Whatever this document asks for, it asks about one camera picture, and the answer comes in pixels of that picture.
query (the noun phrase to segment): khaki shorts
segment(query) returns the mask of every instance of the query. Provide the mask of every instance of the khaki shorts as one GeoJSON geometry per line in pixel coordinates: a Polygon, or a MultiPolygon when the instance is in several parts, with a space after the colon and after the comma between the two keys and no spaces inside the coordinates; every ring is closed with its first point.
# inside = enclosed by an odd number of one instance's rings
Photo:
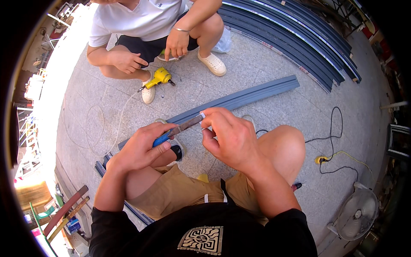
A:
{"type": "MultiPolygon", "coordinates": [[[[163,175],[138,197],[128,202],[154,220],[161,219],[183,207],[203,204],[204,195],[208,202],[223,202],[224,194],[220,181],[205,183],[187,177],[177,164],[155,168],[163,175]]],[[[238,172],[226,181],[226,190],[233,201],[249,211],[255,218],[265,224],[268,221],[261,213],[254,190],[248,185],[246,176],[238,172]]]]}

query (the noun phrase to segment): black t-shirt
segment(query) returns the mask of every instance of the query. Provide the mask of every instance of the black t-shirt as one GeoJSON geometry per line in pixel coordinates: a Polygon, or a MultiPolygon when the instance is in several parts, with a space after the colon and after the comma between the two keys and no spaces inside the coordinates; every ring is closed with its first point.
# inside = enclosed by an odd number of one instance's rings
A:
{"type": "Polygon", "coordinates": [[[317,256],[303,212],[291,209],[265,226],[227,203],[184,207],[141,232],[125,212],[93,208],[90,255],[104,256],[317,256]]]}

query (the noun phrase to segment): printed graphic on t-shirt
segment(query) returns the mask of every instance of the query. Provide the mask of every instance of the printed graphic on t-shirt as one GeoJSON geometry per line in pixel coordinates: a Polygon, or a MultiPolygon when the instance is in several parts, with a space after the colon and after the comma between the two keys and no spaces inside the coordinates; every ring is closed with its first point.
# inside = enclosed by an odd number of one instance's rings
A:
{"type": "Polygon", "coordinates": [[[221,255],[223,227],[195,227],[181,238],[178,250],[194,250],[221,255]]]}

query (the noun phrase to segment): black sock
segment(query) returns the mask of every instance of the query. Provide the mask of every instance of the black sock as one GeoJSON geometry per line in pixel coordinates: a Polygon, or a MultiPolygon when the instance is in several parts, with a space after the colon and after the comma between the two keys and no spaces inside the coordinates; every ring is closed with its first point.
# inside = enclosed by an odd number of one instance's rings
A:
{"type": "Polygon", "coordinates": [[[180,146],[179,146],[179,145],[175,145],[175,146],[172,146],[170,149],[173,150],[173,152],[174,152],[175,155],[177,156],[176,161],[181,160],[181,158],[182,158],[182,152],[181,152],[180,146]]]}

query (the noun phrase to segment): fan grille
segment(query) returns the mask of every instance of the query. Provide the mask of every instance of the fan grille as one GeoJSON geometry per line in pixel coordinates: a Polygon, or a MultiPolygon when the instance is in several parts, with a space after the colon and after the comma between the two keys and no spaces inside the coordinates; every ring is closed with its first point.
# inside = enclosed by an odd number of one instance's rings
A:
{"type": "Polygon", "coordinates": [[[345,201],[337,219],[337,231],[345,240],[356,240],[371,227],[378,213],[377,198],[368,189],[356,189],[345,201]]]}

